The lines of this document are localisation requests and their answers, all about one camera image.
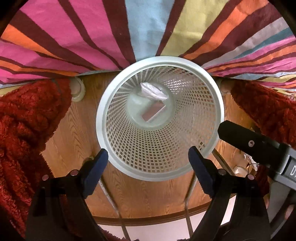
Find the wooden floor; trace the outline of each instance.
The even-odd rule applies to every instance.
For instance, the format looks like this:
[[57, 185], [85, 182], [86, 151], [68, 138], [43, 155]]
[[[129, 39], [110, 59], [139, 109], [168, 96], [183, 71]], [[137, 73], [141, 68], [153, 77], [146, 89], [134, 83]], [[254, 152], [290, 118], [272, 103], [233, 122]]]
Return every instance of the wooden floor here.
[[[64, 176], [72, 169], [79, 169], [86, 157], [95, 156], [99, 152], [95, 128], [97, 107], [105, 88], [116, 75], [113, 72], [82, 77], [86, 96], [81, 102], [72, 103], [43, 152], [56, 177]], [[250, 118], [239, 109], [231, 96], [224, 97], [224, 105], [226, 119], [247, 128], [251, 126]], [[218, 143], [217, 150], [231, 167], [238, 164], [238, 150], [223, 141]], [[209, 158], [218, 166], [212, 155]], [[146, 218], [183, 211], [184, 198], [192, 175], [193, 172], [189, 172], [169, 181], [147, 182], [131, 178], [109, 163], [103, 178], [123, 218]], [[189, 208], [209, 201], [198, 183]], [[99, 185], [86, 202], [94, 216], [117, 218]]]

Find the black clamp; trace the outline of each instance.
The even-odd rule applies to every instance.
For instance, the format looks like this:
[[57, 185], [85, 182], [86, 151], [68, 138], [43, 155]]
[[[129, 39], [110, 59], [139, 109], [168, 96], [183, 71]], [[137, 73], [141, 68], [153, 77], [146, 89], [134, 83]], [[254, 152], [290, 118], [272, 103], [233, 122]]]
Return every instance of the black clamp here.
[[[203, 191], [212, 198], [189, 241], [270, 240], [268, 215], [254, 176], [236, 177], [217, 169], [195, 146], [189, 149], [188, 158]], [[232, 193], [237, 197], [230, 222], [220, 226]]]
[[[65, 177], [43, 178], [30, 207], [27, 241], [107, 241], [94, 221], [85, 198], [91, 195], [108, 163], [108, 153], [101, 149], [94, 160]], [[79, 236], [69, 232], [61, 205], [61, 195], [67, 198], [68, 209]]]
[[284, 218], [288, 206], [296, 204], [296, 151], [290, 145], [278, 143], [230, 121], [220, 124], [218, 134], [221, 140], [268, 168], [268, 176], [272, 179], [267, 209], [271, 238], [288, 240], [282, 233], [296, 220], [296, 209], [288, 220]]

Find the white wall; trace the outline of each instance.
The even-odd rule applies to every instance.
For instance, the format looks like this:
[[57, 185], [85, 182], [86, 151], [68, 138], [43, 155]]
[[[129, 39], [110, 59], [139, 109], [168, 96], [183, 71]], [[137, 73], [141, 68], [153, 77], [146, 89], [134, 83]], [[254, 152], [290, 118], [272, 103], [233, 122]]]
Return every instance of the white wall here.
[[[221, 224], [229, 222], [234, 202], [235, 197], [229, 200], [228, 207]], [[205, 212], [202, 212], [190, 217], [193, 230], [196, 229], [204, 214]], [[120, 226], [100, 226], [119, 238], [124, 237]], [[126, 229], [131, 240], [139, 239], [140, 241], [176, 241], [178, 239], [189, 238], [186, 219], [180, 219], [173, 222], [156, 225], [126, 227]]]

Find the plastic bag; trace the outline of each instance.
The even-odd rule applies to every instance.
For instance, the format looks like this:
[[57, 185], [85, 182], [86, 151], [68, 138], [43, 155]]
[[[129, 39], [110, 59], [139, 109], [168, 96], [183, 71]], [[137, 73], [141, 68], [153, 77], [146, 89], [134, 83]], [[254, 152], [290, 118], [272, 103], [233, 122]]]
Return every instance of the plastic bag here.
[[168, 98], [168, 96], [164, 94], [159, 88], [148, 82], [141, 83], [140, 96], [146, 97], [151, 100], [161, 101], [164, 101]]

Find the metal rod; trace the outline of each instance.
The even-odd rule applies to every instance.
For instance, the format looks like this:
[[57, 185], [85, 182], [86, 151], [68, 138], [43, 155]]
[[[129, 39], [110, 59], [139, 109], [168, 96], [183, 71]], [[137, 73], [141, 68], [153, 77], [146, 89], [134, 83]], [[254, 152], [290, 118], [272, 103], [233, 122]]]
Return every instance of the metal rod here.
[[219, 164], [223, 169], [225, 169], [230, 175], [235, 176], [232, 168], [227, 164], [227, 162], [224, 160], [224, 158], [220, 155], [220, 153], [214, 148], [212, 151], [213, 156], [217, 159]]
[[104, 181], [102, 180], [102, 178], [99, 180], [99, 185], [100, 185], [100, 187], [102, 188], [102, 190], [103, 190], [105, 196], [107, 197], [109, 203], [111, 204], [111, 206], [113, 207], [113, 209], [115, 210], [115, 212], [117, 213], [117, 215], [118, 215], [118, 217], [119, 217], [119, 220], [120, 220], [120, 222], [121, 222], [121, 228], [122, 228], [122, 231], [123, 231], [124, 237], [125, 237], [127, 240], [131, 241], [131, 238], [129, 237], [128, 231], [127, 231], [126, 226], [125, 226], [125, 224], [124, 224], [123, 218], [122, 218], [122, 216], [121, 216], [121, 214], [120, 214], [120, 212], [119, 212], [119, 210], [118, 210], [118, 208], [117, 208], [117, 205], [116, 205], [114, 199], [112, 198], [112, 196], [111, 196], [111, 194], [109, 193], [109, 191], [108, 191], [106, 185], [104, 184]]
[[191, 183], [189, 185], [187, 194], [185, 196], [185, 205], [184, 205], [184, 209], [185, 209], [185, 218], [186, 218], [186, 223], [187, 223], [187, 227], [188, 227], [188, 232], [189, 232], [189, 236], [191, 237], [193, 235], [193, 228], [192, 228], [192, 224], [190, 221], [190, 216], [189, 216], [189, 211], [188, 211], [188, 204], [189, 204], [189, 200], [191, 198], [191, 195], [193, 193], [193, 190], [195, 188], [195, 185], [197, 183], [197, 177], [194, 173]]

